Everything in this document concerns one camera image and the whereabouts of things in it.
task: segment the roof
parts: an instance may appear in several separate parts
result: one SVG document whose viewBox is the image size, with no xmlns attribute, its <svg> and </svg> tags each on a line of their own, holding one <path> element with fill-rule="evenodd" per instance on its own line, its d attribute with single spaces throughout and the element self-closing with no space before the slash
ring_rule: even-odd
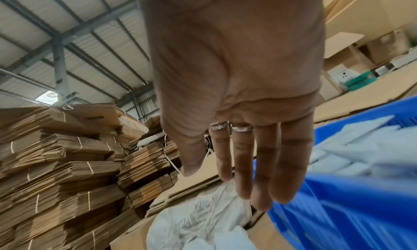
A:
<svg viewBox="0 0 417 250">
<path fill-rule="evenodd" d="M 31 105 L 27 99 L 55 89 L 50 44 L 57 37 L 65 45 L 69 89 L 82 102 L 114 102 L 129 86 L 151 82 L 145 24 L 136 8 L 135 0 L 0 0 L 0 68 L 21 75 L 0 74 L 0 108 Z"/>
</svg>

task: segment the ring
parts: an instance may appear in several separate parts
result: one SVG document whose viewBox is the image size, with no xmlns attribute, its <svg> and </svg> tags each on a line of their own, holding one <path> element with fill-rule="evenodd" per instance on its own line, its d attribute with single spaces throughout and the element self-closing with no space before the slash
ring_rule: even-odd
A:
<svg viewBox="0 0 417 250">
<path fill-rule="evenodd" d="M 232 130 L 235 132 L 249 132 L 249 131 L 253 131 L 253 126 L 248 125 L 248 126 L 237 127 L 237 126 L 232 125 Z"/>
<path fill-rule="evenodd" d="M 220 129 L 224 129 L 228 126 L 229 126 L 228 122 L 214 123 L 214 124 L 210 125 L 210 130 L 217 131 L 217 130 L 220 130 Z"/>
</svg>

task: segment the human hand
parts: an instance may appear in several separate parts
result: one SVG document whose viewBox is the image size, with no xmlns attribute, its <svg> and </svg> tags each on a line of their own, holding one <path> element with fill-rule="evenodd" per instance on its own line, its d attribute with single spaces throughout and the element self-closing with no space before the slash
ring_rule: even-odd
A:
<svg viewBox="0 0 417 250">
<path fill-rule="evenodd" d="M 314 143 L 324 55 L 322 0 L 140 0 L 164 131 L 183 174 L 205 157 L 204 132 L 229 121 L 237 193 L 261 211 L 288 203 Z M 253 131 L 238 128 L 253 125 Z M 228 127 L 210 130 L 222 180 L 232 178 Z M 257 168 L 252 181 L 254 140 Z"/>
</svg>

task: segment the blue bin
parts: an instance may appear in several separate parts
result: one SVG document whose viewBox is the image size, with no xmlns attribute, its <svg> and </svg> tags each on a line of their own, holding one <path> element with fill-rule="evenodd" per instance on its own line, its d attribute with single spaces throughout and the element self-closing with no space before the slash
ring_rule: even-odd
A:
<svg viewBox="0 0 417 250">
<path fill-rule="evenodd" d="M 387 125 L 417 125 L 417 97 L 315 130 L 316 144 L 350 123 L 395 115 Z M 288 205 L 269 217 L 300 250 L 417 250 L 417 181 L 308 173 Z"/>
</svg>

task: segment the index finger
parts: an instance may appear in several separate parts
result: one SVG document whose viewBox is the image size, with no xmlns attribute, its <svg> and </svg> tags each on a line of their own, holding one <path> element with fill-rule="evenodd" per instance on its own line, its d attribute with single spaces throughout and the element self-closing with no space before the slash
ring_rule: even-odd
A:
<svg viewBox="0 0 417 250">
<path fill-rule="evenodd" d="M 314 145 L 313 114 L 281 123 L 281 150 L 269 183 L 269 194 L 279 203 L 289 203 L 304 181 Z"/>
</svg>

